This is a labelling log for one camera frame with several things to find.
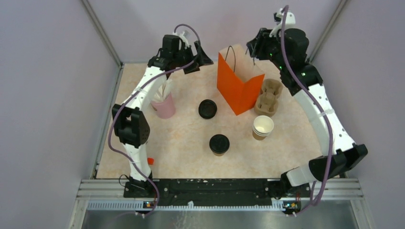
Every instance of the lavender wall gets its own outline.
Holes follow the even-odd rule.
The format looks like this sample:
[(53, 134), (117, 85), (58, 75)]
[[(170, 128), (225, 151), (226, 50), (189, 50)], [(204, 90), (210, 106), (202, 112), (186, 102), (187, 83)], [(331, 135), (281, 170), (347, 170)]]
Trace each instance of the lavender wall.
[(0, 228), (67, 228), (116, 75), (79, 0), (2, 1)]
[(307, 32), (309, 50), (320, 37), (339, 0), (89, 0), (120, 59), (147, 62), (162, 37), (180, 23), (199, 33), (207, 55), (231, 44), (246, 44), (260, 27), (275, 26), (273, 13), (290, 5), (297, 26)]
[(346, 130), (369, 155), (358, 177), (377, 228), (405, 225), (405, 4), (350, 1), (314, 64)]

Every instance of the orange paper bag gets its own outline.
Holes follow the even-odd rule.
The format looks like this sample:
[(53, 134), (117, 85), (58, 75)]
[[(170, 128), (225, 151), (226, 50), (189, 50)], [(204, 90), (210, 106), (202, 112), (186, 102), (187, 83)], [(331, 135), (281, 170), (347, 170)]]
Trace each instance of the orange paper bag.
[(240, 44), (219, 52), (217, 88), (235, 115), (255, 106), (264, 77)]

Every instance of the pink container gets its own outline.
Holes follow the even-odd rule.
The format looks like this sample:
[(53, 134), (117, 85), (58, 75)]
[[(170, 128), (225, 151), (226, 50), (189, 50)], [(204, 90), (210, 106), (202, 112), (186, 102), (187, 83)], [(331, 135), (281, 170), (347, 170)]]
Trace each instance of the pink container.
[(168, 119), (172, 117), (174, 113), (176, 113), (176, 108), (174, 107), (173, 97), (171, 96), (171, 93), (165, 101), (161, 103), (151, 101), (150, 104), (156, 111), (156, 114), (159, 118)]

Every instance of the beige marbled mat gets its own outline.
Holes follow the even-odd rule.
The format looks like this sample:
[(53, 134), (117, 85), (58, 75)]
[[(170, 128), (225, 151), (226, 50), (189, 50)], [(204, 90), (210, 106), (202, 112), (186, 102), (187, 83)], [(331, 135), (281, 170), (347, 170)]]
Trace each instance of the beige marbled mat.
[[(271, 62), (256, 61), (266, 78), (279, 79)], [(125, 64), (116, 103), (122, 103), (143, 76), (146, 64)], [(176, 114), (167, 120), (158, 118), (153, 109), (145, 111), (151, 128), (147, 144), (154, 178), (259, 178), (280, 174), (321, 155), (318, 140), (299, 104), (284, 88), (277, 113), (272, 117), (275, 128), (270, 137), (257, 141), (252, 137), (253, 109), (235, 116), (216, 88), (217, 63), (199, 72), (171, 75)], [(204, 99), (216, 102), (218, 112), (212, 119), (198, 115)], [(225, 155), (215, 156), (208, 143), (215, 134), (226, 135), (231, 143)], [(112, 144), (124, 150), (113, 135)], [(105, 143), (98, 178), (129, 175), (128, 160), (112, 152)]]

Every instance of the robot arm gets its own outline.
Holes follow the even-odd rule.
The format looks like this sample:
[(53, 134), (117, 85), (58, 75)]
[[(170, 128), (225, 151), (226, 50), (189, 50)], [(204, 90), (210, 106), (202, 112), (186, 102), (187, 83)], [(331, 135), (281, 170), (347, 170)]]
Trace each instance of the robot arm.
[[(170, 74), (156, 76), (173, 70), (176, 67), (184, 66), (195, 58), (193, 64), (184, 68), (184, 73), (199, 71), (203, 65), (213, 64), (212, 60), (207, 57), (201, 48), (200, 43), (194, 43), (199, 53), (193, 56), (191, 45), (187, 41), (187, 32), (181, 34), (173, 33), (163, 37), (162, 48), (159, 49), (158, 55), (149, 60), (148, 66), (139, 84), (132, 94), (123, 102), (131, 99), (135, 92), (139, 92), (136, 97), (129, 101), (114, 125), (114, 133), (119, 137), (120, 142), (124, 145), (127, 154), (132, 158), (138, 169), (146, 176), (152, 177), (151, 169), (148, 165), (146, 143), (150, 134), (150, 128), (143, 111), (150, 104), (154, 94), (158, 91), (168, 79)], [(120, 104), (115, 104), (112, 108), (112, 115), (115, 117), (120, 109)], [(135, 169), (130, 162), (131, 182), (142, 189), (146, 189), (146, 179)]]
[[(325, 111), (323, 113), (320, 112), (310, 97), (299, 87), (286, 68), (281, 52), (281, 38), (279, 36), (284, 13), (287, 13), (285, 48), (288, 62), (300, 82), (320, 103), (322, 109)], [(277, 25), (272, 30), (261, 28), (257, 36), (246, 45), (251, 57), (260, 60), (270, 60), (280, 70), (282, 83), (301, 105), (314, 128), (322, 153), (321, 157), (310, 160), (308, 163), (281, 175), (281, 182), (285, 191), (287, 191), (292, 187), (315, 180), (323, 180), (329, 148), (329, 132), (323, 118), (324, 115), (328, 116), (333, 133), (332, 162), (328, 178), (352, 169), (367, 155), (367, 148), (365, 145), (356, 145), (354, 140), (345, 132), (336, 116), (329, 103), (323, 80), (318, 70), (306, 60), (306, 50), (309, 40), (304, 31), (293, 28), (295, 25), (294, 15), (291, 12), (282, 12), (282, 9), (280, 9), (274, 14), (274, 19)]]

